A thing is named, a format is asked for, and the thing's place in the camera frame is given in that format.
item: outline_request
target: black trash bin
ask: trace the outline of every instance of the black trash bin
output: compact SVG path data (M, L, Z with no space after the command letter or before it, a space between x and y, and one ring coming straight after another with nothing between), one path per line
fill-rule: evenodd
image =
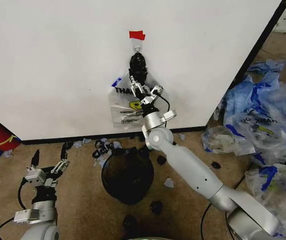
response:
M102 169L105 190L125 204L143 199L154 178L154 168L148 151L136 147L114 149Z

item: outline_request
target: black cable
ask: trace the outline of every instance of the black cable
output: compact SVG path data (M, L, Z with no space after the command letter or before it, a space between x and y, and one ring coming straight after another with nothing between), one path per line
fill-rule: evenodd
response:
M162 100L164 100L167 103L168 105L167 111L169 111L169 109L171 108L171 105L169 104L169 102L164 97L162 97L159 93L156 93L155 95L159 96Z
M24 186L24 184L27 183L27 180L23 177L22 178L22 181L21 181L21 184L19 185L19 188L18 188L18 191L17 191L17 200L18 200L18 203L19 205L25 210L26 207L24 206L23 202L22 202L22 199L21 199L21 190L22 190L22 187ZM0 229L2 227L4 227L6 224L8 224L9 222L13 221L14 218L10 218L9 220L3 222L1 225L0 225Z
M12 218L10 218L9 220L3 222L3 223L0 225L0 229L1 229L3 226L5 226L6 224L8 224L9 222L13 221L13 220L14 220L14 218L12 217Z
M253 163L251 163L249 166L248 166L248 169L246 171L248 171L249 169L251 169ZM242 183L242 181L245 179L245 174L242 176L242 178L238 181L238 183L235 185L234 189L238 188L239 185ZM203 216L202 216L202 220L201 220L201 238L202 240L204 240L204 236L203 236L203 222L204 222L204 219L205 219L205 216L206 216L206 213L208 212L209 208L212 206L212 204L210 203L207 208L205 209L204 213L203 213ZM228 226L227 224L227 212L225 212L225 221L226 221L226 225L227 225L227 228L228 228L228 231L232 237L233 240L234 237L233 237L233 234L232 234L232 231L230 230L230 227Z
M22 202L22 199L21 199L21 190L22 190L22 187L24 186L24 184L27 183L27 180L23 177L22 178L22 181L21 181L21 184L18 188L18 191L17 191L17 200L18 200L18 203L19 205L21 206L21 208L23 208L24 210L26 209L26 207L24 206L23 202Z
M206 213L208 212L208 210L210 209L210 207L212 206L212 204L208 204L207 208L205 209L203 216L202 216L202 220L201 220L201 238L202 240L204 240L204 235L203 235L203 222L206 216Z

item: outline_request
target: red tape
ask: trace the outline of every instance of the red tape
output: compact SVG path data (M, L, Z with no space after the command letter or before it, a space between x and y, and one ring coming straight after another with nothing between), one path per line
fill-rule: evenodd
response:
M129 31L129 38L130 39L139 39L144 40L145 34L143 34L143 31Z

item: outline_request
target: robotic arm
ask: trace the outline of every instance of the robotic arm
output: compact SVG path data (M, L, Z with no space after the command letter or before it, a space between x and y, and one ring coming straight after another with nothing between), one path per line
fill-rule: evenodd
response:
M36 189L36 197L32 200L32 209L15 213L15 223L27 223L32 227L27 230L21 240L58 240L59 229L56 225L57 211L55 202L55 187L57 179L69 165L66 153L66 143L62 147L61 160L56 166L38 168L39 150L32 158L27 168L25 179Z
M139 64L135 64L134 61L137 57L140 58ZM162 93L163 88L155 86L152 91L149 91L149 88L144 85L142 74L139 71L144 65L142 62L145 62L144 57L137 52L130 62L130 67L134 70L130 68L129 72L131 90L140 99L143 109L145 124L142 131L147 147L150 150L162 151L167 156L169 165L193 190L206 197L213 206L222 211L231 212L228 216L228 224L239 239L273 239L272 236L276 233L280 222L271 212L248 193L225 186L211 169L189 149L173 145L173 133L162 125L174 118L176 113L170 110L161 115L154 107L153 103ZM141 69L146 73L146 67L141 67Z

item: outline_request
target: yellow smiley logo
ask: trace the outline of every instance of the yellow smiley logo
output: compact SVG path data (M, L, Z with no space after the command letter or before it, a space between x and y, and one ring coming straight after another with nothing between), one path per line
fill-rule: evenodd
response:
M141 106L141 102L140 101L131 101L129 103L129 107L131 109L134 109L134 110L141 110L142 109L142 106Z

